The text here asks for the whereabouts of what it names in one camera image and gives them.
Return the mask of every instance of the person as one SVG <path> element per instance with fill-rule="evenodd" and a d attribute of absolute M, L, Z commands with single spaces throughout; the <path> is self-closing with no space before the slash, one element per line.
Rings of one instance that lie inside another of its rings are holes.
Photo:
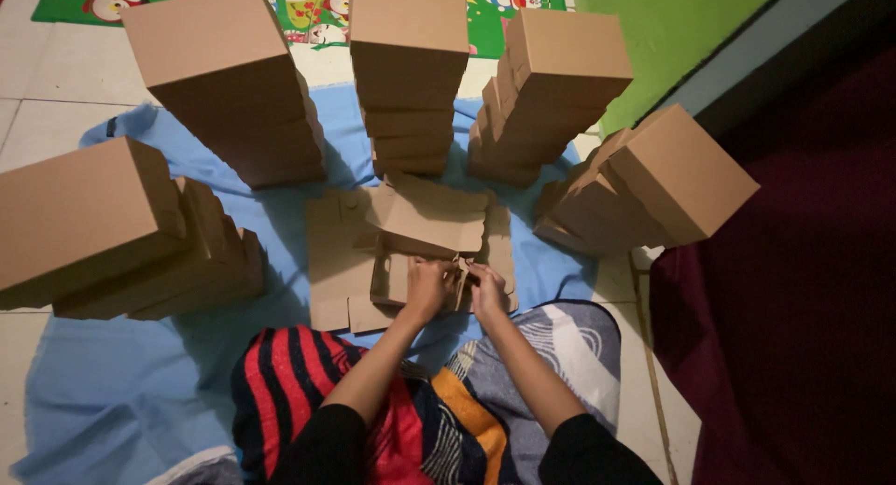
<path fill-rule="evenodd" d="M 277 485 L 660 483 L 611 432 L 619 335 L 595 304 L 561 300 L 512 320 L 505 280 L 469 263 L 472 311 L 487 338 L 432 378 L 403 360 L 442 307 L 456 268 L 412 258 L 407 304 L 369 351 L 304 326 L 285 338 L 260 333 L 234 375 L 243 468 Z M 539 309 L 548 320 L 532 320 Z M 549 343 L 552 330 L 568 343 Z M 293 345 L 278 348 L 278 340 Z M 277 365 L 278 354 L 289 355 L 288 366 Z M 254 375 L 266 379 L 253 390 Z"/>

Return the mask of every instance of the green wall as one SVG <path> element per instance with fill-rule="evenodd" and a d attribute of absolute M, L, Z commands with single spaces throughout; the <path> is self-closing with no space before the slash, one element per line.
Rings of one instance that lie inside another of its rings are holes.
<path fill-rule="evenodd" d="M 767 0 L 575 0 L 618 14 L 634 80 L 601 119 L 604 133 L 631 126 Z"/>

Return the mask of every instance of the blue cloth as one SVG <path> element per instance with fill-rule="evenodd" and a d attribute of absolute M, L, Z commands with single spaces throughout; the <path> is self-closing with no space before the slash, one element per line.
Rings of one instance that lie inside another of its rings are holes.
<path fill-rule="evenodd" d="M 354 88 L 313 90 L 328 142 L 327 185 L 376 185 Z M 455 142 L 442 182 L 481 190 L 465 176 L 469 126 L 482 102 L 455 101 Z M 173 176 L 212 187 L 238 226 L 258 234 L 267 251 L 267 294 L 230 308 L 160 322 L 76 321 L 51 317 L 26 385 L 28 457 L 12 470 L 28 485 L 135 485 L 199 451 L 233 445 L 230 371 L 264 326 L 308 323 L 308 259 L 304 202 L 323 184 L 253 193 L 165 110 L 141 105 L 84 134 L 81 146 L 109 136 L 159 148 Z M 489 184 L 510 207 L 511 241 L 521 308 L 557 297 L 590 298 L 593 261 L 572 257 L 532 235 L 532 209 L 543 183 L 563 178 L 577 161 L 544 167 L 539 183 L 521 191 Z M 370 347 L 381 333 L 345 337 Z M 469 315 L 440 318 L 409 355 L 435 368 L 464 342 L 481 338 Z"/>

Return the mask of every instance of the black sleeve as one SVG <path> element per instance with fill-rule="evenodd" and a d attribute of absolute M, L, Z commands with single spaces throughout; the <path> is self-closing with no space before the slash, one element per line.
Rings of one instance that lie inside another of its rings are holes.
<path fill-rule="evenodd" d="M 560 424 L 539 465 L 544 485 L 661 485 L 651 468 L 592 415 Z"/>
<path fill-rule="evenodd" d="M 348 406 L 328 404 L 315 411 L 280 454 L 271 485 L 361 485 L 364 419 Z"/>

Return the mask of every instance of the white tile floor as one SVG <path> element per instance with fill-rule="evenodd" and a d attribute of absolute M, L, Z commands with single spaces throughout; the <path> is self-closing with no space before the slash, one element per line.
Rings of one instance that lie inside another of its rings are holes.
<path fill-rule="evenodd" d="M 37 0 L 4 0 L 0 4 L 0 172 L 74 150 L 90 127 L 128 110 L 130 105 L 153 100 L 143 87 L 123 30 L 35 23 L 29 18 L 36 3 Z M 292 53 L 311 86 L 352 81 L 346 48 L 314 51 L 297 45 Z M 471 59 L 459 97 L 479 97 L 496 65 L 494 60 Z M 599 137 L 591 134 L 575 140 L 583 158 L 599 143 Z M 638 271 L 647 269 L 658 255 L 637 250 L 633 254 Z M 605 260 L 594 294 L 594 300 L 605 304 L 618 320 L 623 333 L 618 436 L 644 457 L 663 482 L 687 484 L 700 421 L 655 362 L 652 369 L 658 388 L 652 386 L 648 361 L 654 359 L 644 347 L 634 285 L 637 275 L 628 256 Z M 47 310 L 0 313 L 3 470 L 26 452 L 24 379 L 46 324 Z M 668 433 L 667 449 L 660 420 L 665 421 Z M 15 481 L 0 472 L 0 485 L 6 483 Z"/>

